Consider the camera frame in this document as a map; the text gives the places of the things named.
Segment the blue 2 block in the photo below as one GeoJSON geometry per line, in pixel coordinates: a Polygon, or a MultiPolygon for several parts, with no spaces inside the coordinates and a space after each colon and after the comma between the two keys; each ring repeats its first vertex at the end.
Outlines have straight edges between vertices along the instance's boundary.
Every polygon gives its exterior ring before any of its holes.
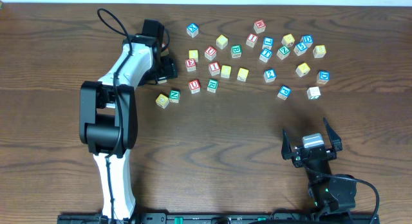
{"type": "Polygon", "coordinates": [[[266,83],[275,81],[277,75],[274,69],[265,70],[263,74],[266,83]]]}

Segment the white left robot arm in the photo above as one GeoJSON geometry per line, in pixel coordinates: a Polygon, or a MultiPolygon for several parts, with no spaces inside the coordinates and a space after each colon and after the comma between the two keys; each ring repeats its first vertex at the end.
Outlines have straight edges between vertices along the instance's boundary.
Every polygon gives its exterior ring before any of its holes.
{"type": "Polygon", "coordinates": [[[129,223],[136,200],[131,188],[129,159],[138,122],[135,91],[144,79],[164,79],[174,62],[162,55],[161,37],[134,35],[124,40],[122,53],[97,81],[80,88],[80,140],[97,164],[104,204],[102,219],[129,223]]]}

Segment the red A block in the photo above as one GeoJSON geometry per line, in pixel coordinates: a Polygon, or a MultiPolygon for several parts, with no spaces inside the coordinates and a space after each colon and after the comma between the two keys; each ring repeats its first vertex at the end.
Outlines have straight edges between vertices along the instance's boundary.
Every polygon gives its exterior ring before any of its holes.
{"type": "Polygon", "coordinates": [[[162,78],[159,78],[158,80],[157,80],[157,83],[159,83],[159,84],[163,84],[163,83],[166,83],[167,82],[167,78],[166,77],[162,77],[162,78]]]}

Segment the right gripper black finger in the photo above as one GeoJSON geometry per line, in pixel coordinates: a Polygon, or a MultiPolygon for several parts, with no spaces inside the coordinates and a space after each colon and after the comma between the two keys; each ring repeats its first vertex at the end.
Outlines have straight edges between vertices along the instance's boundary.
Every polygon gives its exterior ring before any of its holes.
{"type": "Polygon", "coordinates": [[[332,148],[334,151],[342,151],[342,140],[340,136],[331,128],[326,118],[323,118],[323,122],[332,148]]]}
{"type": "Polygon", "coordinates": [[[289,160],[292,158],[292,149],[290,147],[290,142],[288,135],[285,130],[283,130],[283,143],[281,148],[281,156],[284,160],[289,160]]]}

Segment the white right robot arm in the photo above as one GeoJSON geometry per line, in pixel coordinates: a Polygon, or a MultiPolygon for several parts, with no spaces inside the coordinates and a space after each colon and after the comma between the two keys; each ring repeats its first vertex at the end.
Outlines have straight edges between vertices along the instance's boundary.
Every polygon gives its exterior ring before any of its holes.
{"type": "Polygon", "coordinates": [[[347,212],[355,207],[357,182],[347,174],[333,175],[329,162],[342,150],[340,136],[323,120],[331,146],[325,145],[319,133],[302,137],[302,145],[292,148],[283,131],[281,156],[294,167],[306,170],[308,193],[314,199],[318,215],[347,212]]]}

